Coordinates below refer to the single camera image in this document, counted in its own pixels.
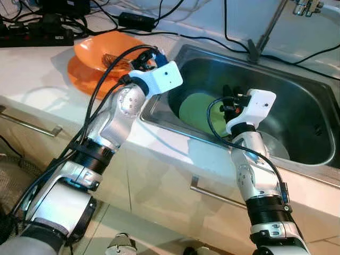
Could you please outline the orange plastic bowl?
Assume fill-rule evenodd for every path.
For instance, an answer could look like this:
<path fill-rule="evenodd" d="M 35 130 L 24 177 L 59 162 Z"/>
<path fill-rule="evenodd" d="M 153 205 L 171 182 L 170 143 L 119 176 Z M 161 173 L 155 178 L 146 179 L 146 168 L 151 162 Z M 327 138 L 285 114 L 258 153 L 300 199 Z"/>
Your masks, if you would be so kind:
<path fill-rule="evenodd" d="M 135 37 L 112 31 L 85 39 L 74 46 L 74 51 L 77 58 L 89 68 L 105 71 L 127 49 L 143 44 L 143 41 Z"/>

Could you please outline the orange plastic plate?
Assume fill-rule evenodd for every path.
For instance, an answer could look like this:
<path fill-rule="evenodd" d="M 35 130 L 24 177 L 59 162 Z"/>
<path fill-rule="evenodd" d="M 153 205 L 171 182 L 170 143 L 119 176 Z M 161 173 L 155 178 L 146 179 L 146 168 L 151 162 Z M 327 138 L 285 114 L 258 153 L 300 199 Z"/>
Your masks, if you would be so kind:
<path fill-rule="evenodd" d="M 99 92 L 96 95 L 97 99 L 102 99 L 104 95 L 116 85 L 119 78 L 129 73 L 128 71 L 121 71 L 122 62 L 130 62 L 123 58 L 117 66 L 111 71 L 111 73 L 105 78 L 104 83 L 100 86 Z M 70 82 L 81 92 L 91 95 L 99 82 L 100 78 L 104 75 L 104 71 L 93 70 L 85 64 L 83 64 L 77 56 L 73 56 L 67 65 L 67 74 L 70 78 Z"/>

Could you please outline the black power adapter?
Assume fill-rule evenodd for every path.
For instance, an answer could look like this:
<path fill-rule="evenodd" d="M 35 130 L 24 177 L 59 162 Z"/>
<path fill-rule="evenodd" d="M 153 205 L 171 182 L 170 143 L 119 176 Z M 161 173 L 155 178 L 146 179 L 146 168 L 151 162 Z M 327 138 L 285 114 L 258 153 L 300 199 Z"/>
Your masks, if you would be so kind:
<path fill-rule="evenodd" d="M 122 12 L 117 16 L 117 20 L 122 27 L 136 29 L 139 31 L 151 32 L 156 27 L 155 19 L 146 15 Z"/>

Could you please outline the green plate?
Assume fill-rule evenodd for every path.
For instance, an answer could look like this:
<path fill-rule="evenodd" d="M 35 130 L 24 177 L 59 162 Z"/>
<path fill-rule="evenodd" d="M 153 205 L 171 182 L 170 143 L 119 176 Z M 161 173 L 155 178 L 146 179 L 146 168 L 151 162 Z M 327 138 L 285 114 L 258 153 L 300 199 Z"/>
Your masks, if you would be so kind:
<path fill-rule="evenodd" d="M 216 97 L 206 93 L 192 93 L 180 105 L 179 119 L 203 133 L 212 134 L 207 122 L 207 108 L 214 100 L 216 100 Z M 228 134 L 226 132 L 224 113 L 220 111 L 222 106 L 223 102 L 218 101 L 213 105 L 210 112 L 211 122 L 216 133 L 224 137 L 228 136 Z"/>

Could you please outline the chrome faucet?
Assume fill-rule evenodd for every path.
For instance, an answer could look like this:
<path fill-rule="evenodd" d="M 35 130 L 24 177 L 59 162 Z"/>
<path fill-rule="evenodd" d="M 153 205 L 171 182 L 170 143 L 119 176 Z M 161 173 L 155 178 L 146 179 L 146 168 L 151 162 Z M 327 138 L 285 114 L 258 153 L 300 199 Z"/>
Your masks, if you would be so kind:
<path fill-rule="evenodd" d="M 263 54 L 263 51 L 266 48 L 267 43 L 270 40 L 270 34 L 274 30 L 274 27 L 277 24 L 277 21 L 280 18 L 283 10 L 285 10 L 287 2 L 289 2 L 289 0 L 279 0 L 279 5 L 277 6 L 277 9 L 274 11 L 274 14 L 269 20 L 269 24 L 267 25 L 262 36 L 258 39 L 257 43 L 253 43 L 252 39 L 248 39 L 248 61 L 250 63 L 257 64 L 257 62 L 259 61 L 260 57 Z"/>

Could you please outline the round steel dish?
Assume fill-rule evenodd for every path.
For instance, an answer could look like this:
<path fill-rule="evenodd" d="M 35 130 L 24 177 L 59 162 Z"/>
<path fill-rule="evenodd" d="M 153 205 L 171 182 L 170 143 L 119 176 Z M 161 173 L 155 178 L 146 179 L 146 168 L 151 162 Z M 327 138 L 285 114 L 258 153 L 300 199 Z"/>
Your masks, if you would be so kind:
<path fill-rule="evenodd" d="M 263 143 L 271 156 L 286 160 L 291 159 L 286 147 L 279 139 L 264 131 L 258 131 L 258 133 L 262 136 Z"/>

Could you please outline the stainless steel sink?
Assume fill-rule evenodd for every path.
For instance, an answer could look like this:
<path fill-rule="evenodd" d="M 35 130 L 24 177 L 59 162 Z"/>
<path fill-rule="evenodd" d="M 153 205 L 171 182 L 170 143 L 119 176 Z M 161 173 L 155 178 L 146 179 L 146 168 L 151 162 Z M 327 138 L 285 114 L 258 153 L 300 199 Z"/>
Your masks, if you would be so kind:
<path fill-rule="evenodd" d="M 141 114 L 144 122 L 222 147 L 210 131 L 180 119 L 185 99 L 196 93 L 216 99 L 229 89 L 271 91 L 276 94 L 274 107 L 258 131 L 277 139 L 288 158 L 271 156 L 270 160 L 279 168 L 339 185 L 339 108 L 328 83 L 189 44 L 178 49 L 175 61 L 184 83 L 148 100 Z"/>

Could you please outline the black electronic device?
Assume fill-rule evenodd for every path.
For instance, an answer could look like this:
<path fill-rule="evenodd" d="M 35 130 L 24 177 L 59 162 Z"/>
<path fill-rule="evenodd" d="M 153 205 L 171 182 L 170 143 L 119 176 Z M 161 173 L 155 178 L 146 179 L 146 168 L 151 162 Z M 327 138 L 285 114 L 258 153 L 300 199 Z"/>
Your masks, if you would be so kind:
<path fill-rule="evenodd" d="M 62 14 L 72 17 L 87 15 L 91 0 L 36 0 L 45 14 Z"/>

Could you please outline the black power strip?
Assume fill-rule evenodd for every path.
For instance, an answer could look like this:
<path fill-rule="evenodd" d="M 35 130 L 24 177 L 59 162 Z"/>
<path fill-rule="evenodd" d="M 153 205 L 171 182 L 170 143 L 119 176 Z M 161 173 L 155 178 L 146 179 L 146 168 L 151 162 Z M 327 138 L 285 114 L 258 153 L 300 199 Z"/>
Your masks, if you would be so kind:
<path fill-rule="evenodd" d="M 0 24 L 0 48 L 73 46 L 74 34 L 61 25 L 41 22 Z"/>

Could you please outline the grey robot left foot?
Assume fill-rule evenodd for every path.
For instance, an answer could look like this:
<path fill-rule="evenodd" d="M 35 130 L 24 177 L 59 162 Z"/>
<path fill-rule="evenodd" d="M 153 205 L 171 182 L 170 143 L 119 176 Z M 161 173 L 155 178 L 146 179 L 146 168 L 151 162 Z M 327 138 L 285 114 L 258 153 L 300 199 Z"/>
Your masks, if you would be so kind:
<path fill-rule="evenodd" d="M 105 255 L 138 255 L 136 241 L 127 233 L 118 233 L 107 246 Z"/>

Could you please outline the chrome wall valve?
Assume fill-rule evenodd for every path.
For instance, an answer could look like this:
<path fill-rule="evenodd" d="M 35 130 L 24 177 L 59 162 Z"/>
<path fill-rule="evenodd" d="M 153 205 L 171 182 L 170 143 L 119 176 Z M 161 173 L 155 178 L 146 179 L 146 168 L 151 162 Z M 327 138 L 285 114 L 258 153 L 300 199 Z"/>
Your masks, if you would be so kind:
<path fill-rule="evenodd" d="M 322 0 L 294 0 L 294 2 L 295 6 L 292 13 L 306 17 L 320 13 L 321 9 L 325 6 Z"/>

